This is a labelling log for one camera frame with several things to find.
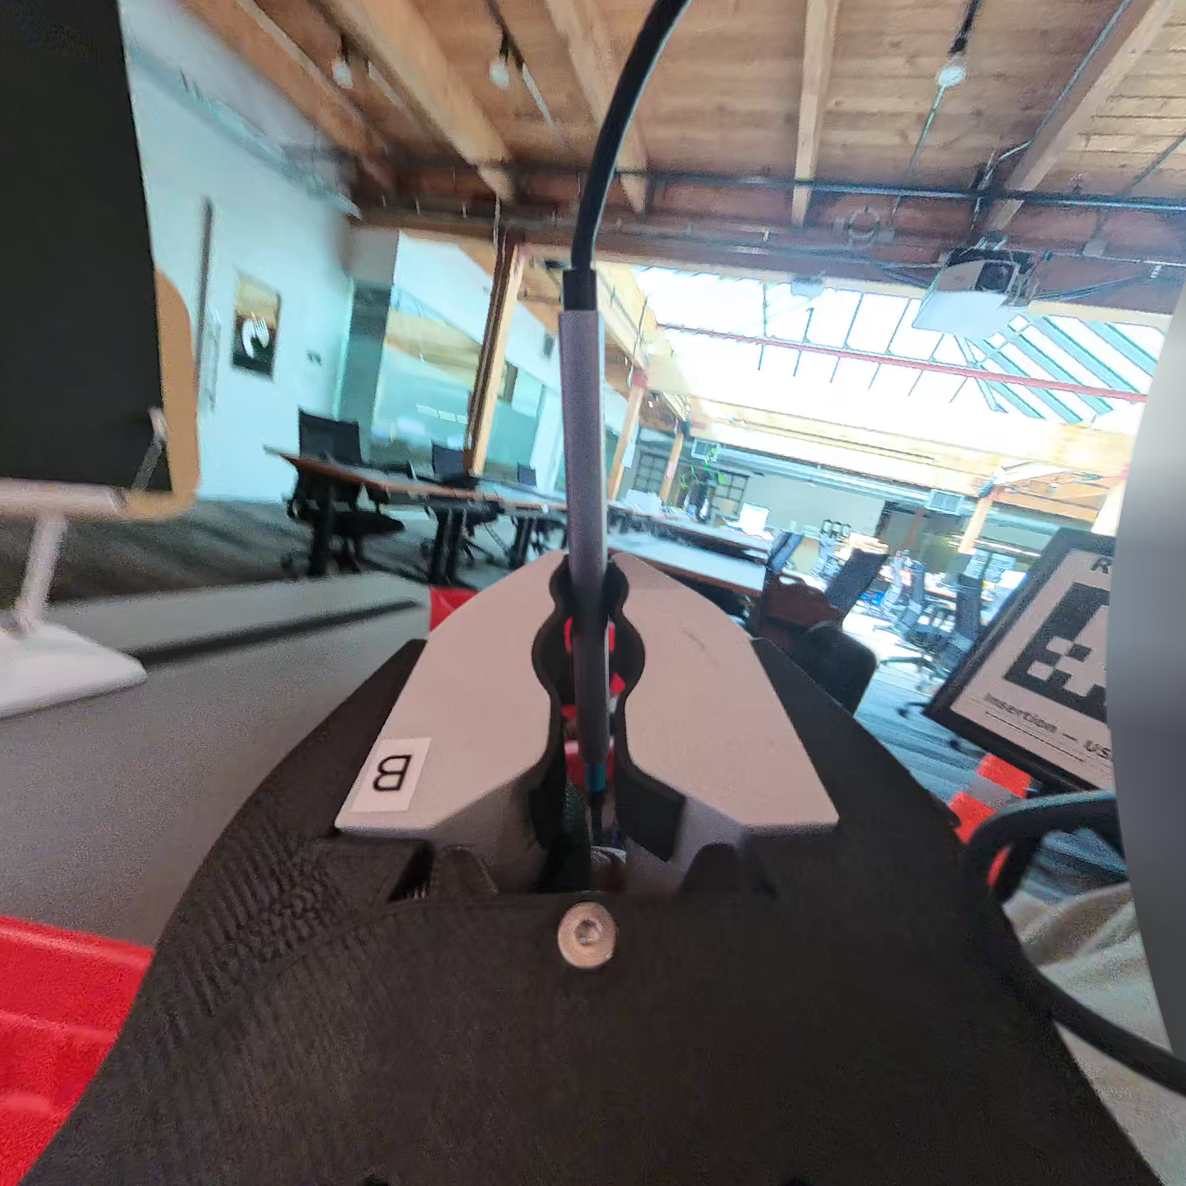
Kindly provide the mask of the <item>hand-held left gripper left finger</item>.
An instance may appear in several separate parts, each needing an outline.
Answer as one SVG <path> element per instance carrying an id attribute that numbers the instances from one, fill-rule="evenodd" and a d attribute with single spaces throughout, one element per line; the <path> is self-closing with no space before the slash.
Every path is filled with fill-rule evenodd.
<path id="1" fill-rule="evenodd" d="M 336 814 L 339 833 L 466 848 L 501 890 L 540 882 L 569 783 L 555 677 L 537 665 L 565 559 L 530 561 L 429 632 Z"/>

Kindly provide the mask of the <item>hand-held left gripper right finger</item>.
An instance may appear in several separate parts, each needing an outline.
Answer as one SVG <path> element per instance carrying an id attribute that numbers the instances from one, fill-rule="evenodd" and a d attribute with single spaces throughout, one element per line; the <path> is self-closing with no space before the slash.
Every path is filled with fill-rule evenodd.
<path id="1" fill-rule="evenodd" d="M 624 690 L 614 813 L 636 865 L 825 834 L 839 811 L 753 638 L 701 592 L 617 553 L 606 570 Z"/>

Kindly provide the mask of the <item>red plastic bin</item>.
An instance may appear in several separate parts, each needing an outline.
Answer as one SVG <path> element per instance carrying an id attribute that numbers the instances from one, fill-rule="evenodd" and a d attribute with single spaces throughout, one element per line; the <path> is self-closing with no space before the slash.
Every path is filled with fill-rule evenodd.
<path id="1" fill-rule="evenodd" d="M 2 919 L 2 1183 L 20 1183 L 115 1044 L 154 948 Z"/>
<path id="2" fill-rule="evenodd" d="M 429 631 L 437 629 L 449 615 L 462 608 L 469 600 L 473 600 L 479 591 L 473 587 L 429 587 Z M 558 670 L 555 673 L 555 687 L 561 701 L 561 714 L 565 727 L 565 738 L 576 738 L 576 708 L 574 691 L 574 656 L 572 656 L 572 618 L 568 617 L 564 626 L 564 649 L 565 656 L 558 660 Z M 610 708 L 619 705 L 619 698 L 626 690 L 626 683 L 610 665 Z"/>

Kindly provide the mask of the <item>black USB cable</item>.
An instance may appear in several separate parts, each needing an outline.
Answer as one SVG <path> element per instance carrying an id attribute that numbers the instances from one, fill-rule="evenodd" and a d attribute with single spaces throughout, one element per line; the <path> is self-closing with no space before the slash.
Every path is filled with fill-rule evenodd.
<path id="1" fill-rule="evenodd" d="M 568 489 L 571 643 L 578 748 L 593 840 L 605 833 L 610 755 L 610 649 L 603 454 L 603 319 L 595 249 L 619 156 L 658 59 L 689 1 L 657 1 L 633 43 L 603 117 L 578 207 L 558 319 Z"/>

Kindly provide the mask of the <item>brown office chair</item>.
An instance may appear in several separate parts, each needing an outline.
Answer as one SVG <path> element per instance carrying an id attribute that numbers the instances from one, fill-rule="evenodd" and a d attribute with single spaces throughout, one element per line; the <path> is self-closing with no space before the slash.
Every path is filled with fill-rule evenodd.
<path id="1" fill-rule="evenodd" d="M 758 602 L 757 629 L 804 632 L 839 621 L 840 611 L 823 590 L 794 574 L 768 573 L 766 576 Z"/>

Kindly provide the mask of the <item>grey top office desk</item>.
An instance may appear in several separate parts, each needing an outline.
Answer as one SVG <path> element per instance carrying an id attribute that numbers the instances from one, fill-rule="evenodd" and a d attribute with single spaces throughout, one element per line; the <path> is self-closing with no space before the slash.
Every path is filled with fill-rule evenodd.
<path id="1" fill-rule="evenodd" d="M 686 583 L 743 598 L 756 598 L 764 587 L 767 539 L 617 501 L 609 504 L 607 516 L 610 554 L 631 554 Z"/>

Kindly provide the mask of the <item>wooden office desk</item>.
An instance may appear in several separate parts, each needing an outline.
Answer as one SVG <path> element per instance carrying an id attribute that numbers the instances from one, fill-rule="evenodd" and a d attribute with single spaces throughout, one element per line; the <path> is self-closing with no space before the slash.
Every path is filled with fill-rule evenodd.
<path id="1" fill-rule="evenodd" d="M 301 457 L 300 453 L 266 446 L 264 453 L 278 457 L 291 467 L 319 467 L 317 461 Z M 335 477 L 362 485 L 370 485 L 386 494 L 404 495 L 414 505 L 422 505 L 438 516 L 438 532 L 428 563 L 427 580 L 434 585 L 462 585 L 459 566 L 466 519 L 477 509 L 496 509 L 524 528 L 517 530 L 513 547 L 514 564 L 525 563 L 525 547 L 530 542 L 531 525 L 540 519 L 559 518 L 568 512 L 564 498 L 540 492 L 528 492 L 497 481 L 479 480 L 472 487 L 445 485 L 437 481 L 410 478 L 386 472 L 380 468 L 339 468 L 329 465 Z"/>

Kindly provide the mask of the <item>black office chair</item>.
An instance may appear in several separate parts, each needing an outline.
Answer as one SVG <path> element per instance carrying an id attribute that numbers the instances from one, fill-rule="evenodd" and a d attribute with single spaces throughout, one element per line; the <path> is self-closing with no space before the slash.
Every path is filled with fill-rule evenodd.
<path id="1" fill-rule="evenodd" d="M 393 539 L 405 523 L 383 511 L 386 491 L 335 477 L 329 465 L 366 467 L 359 422 L 298 410 L 300 456 L 321 465 L 297 467 L 295 485 L 287 502 L 288 516 L 311 528 L 307 574 L 324 576 L 331 561 L 343 571 L 365 567 L 369 539 Z"/>

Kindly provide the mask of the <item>framed tag sign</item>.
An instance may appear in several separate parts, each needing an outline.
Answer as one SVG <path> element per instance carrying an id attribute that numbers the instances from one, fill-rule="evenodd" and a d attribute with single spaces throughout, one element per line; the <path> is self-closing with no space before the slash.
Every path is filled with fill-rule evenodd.
<path id="1" fill-rule="evenodd" d="M 1111 792 L 1107 618 L 1116 543 L 1061 528 L 924 715 L 1048 790 Z"/>

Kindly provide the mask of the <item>white metal stand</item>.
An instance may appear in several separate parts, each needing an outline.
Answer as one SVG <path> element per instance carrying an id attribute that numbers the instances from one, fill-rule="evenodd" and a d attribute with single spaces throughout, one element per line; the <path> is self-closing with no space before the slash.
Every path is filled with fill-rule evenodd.
<path id="1" fill-rule="evenodd" d="M 20 594 L 3 615 L 2 717 L 86 700 L 141 684 L 141 662 L 44 617 L 71 520 L 122 518 L 129 496 L 115 488 L 3 478 L 3 516 L 34 523 Z"/>

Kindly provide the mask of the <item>door poster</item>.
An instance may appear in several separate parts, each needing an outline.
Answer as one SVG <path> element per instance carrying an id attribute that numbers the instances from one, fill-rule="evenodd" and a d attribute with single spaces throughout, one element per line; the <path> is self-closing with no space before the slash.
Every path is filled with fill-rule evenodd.
<path id="1" fill-rule="evenodd" d="M 230 364 L 271 381 L 277 358 L 283 299 L 274 286 L 245 272 L 236 273 Z"/>

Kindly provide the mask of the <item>white ceiling projector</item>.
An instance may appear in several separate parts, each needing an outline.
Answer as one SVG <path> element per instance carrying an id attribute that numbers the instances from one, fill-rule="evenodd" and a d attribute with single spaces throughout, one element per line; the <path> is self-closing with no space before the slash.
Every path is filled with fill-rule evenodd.
<path id="1" fill-rule="evenodd" d="M 1027 249 L 956 248 L 921 299 L 912 328 L 976 340 L 1004 333 L 1030 307 L 1035 265 Z"/>

